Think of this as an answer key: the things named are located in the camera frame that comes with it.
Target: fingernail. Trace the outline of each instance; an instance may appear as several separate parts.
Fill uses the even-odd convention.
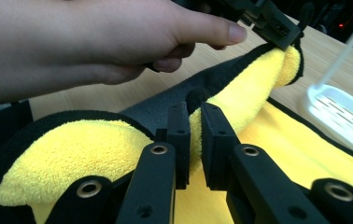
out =
[[[158,70],[163,70],[164,68],[167,68],[169,66],[169,61],[166,59],[158,60],[153,63],[153,66],[158,69]]]
[[[233,44],[238,44],[245,41],[247,38],[247,31],[245,28],[233,23],[229,28],[229,41]]]

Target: metal grommet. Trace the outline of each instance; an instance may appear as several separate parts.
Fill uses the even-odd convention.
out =
[[[168,148],[165,146],[155,146],[150,149],[150,152],[155,155],[162,155],[162,154],[166,153],[167,150],[168,150]]]
[[[329,193],[333,198],[344,202],[353,201],[353,194],[342,185],[327,183],[325,185],[325,191]]]
[[[258,156],[259,155],[259,151],[254,147],[244,147],[243,152],[247,156]]]
[[[77,195],[80,198],[91,198],[101,191],[101,183],[97,180],[89,180],[83,182],[77,190]]]

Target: table surface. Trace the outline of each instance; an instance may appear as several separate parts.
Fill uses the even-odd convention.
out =
[[[273,90],[271,94],[278,102],[297,113],[307,87],[318,83],[344,46],[310,27],[304,33],[304,77],[291,86]],[[33,116],[39,119],[55,112],[76,109],[120,112],[207,67],[246,54],[262,43],[264,41],[249,30],[245,43],[222,51],[198,44],[191,57],[174,74],[158,74],[147,69],[138,79],[118,86],[92,85],[32,98],[30,104]],[[353,51],[329,84],[353,96]],[[176,192],[176,223],[233,223],[227,211],[225,193],[210,191],[205,186],[202,172],[191,177],[187,190]]]

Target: finger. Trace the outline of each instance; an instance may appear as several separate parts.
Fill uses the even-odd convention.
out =
[[[176,34],[179,43],[228,46],[241,43],[247,38],[246,29],[236,22],[187,9],[180,12],[183,20],[180,20]]]
[[[78,85],[98,83],[117,85],[139,77],[144,70],[145,67],[142,65],[82,64],[67,67],[67,70],[63,70],[63,76],[67,74],[85,77],[86,82]]]
[[[182,65],[182,59],[179,58],[163,58],[153,63],[156,70],[166,73],[175,72],[180,65]]]
[[[165,57],[166,58],[187,58],[191,56],[191,54],[193,53],[194,47],[195,47],[194,44],[178,45]]]

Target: hand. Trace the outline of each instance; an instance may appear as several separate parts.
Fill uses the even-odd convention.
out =
[[[228,46],[245,38],[236,23],[169,0],[0,0],[0,103],[119,84],[148,62],[173,72],[194,43]]]

